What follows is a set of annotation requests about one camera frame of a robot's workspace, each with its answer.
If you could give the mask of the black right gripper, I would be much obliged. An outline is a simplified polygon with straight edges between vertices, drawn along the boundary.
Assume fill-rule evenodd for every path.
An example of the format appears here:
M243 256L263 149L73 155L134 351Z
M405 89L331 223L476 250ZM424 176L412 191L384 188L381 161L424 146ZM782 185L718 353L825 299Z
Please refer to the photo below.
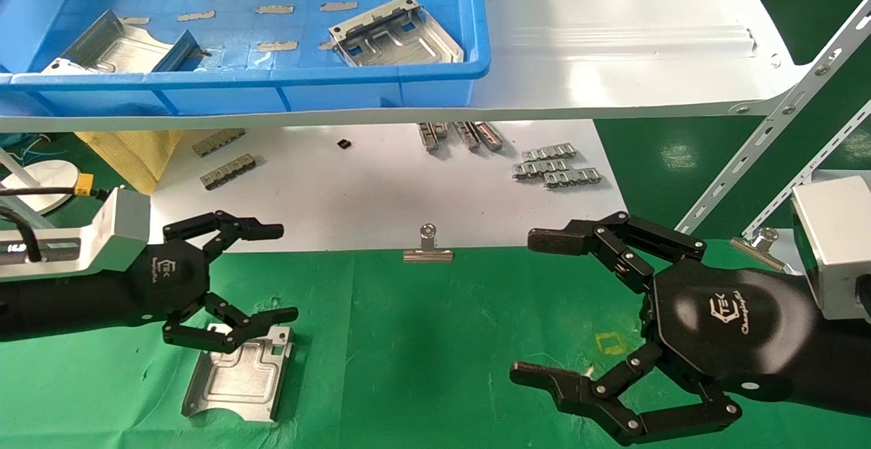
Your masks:
M514 384L548 391L558 412L591 419L619 445L725 430L742 409L724 391L768 402L797 393L793 365L817 325L817 305L803 278L680 262L702 260L705 242L627 212L531 229L527 248L594 256L634 293L650 292L648 337L658 344L644 344L599 380L537 363L517 361L510 368ZM676 264L654 276L637 251ZM700 402L644 413L623 405L620 395L656 367Z

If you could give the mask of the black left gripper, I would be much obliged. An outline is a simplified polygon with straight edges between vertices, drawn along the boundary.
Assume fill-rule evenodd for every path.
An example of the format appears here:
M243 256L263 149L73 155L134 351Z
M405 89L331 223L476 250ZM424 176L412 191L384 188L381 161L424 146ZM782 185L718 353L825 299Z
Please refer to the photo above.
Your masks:
M212 232L216 235L201 250L187 242ZM281 224L237 218L220 210L164 226L165 244L146 246L133 262L136 316L142 320L167 320L162 330L166 344L225 354L235 352L248 340L267 335L274 325L295 321L298 307L280 307L249 316L223 297L208 292L208 263L236 241L278 240L284 233ZM230 331L183 325L202 308Z

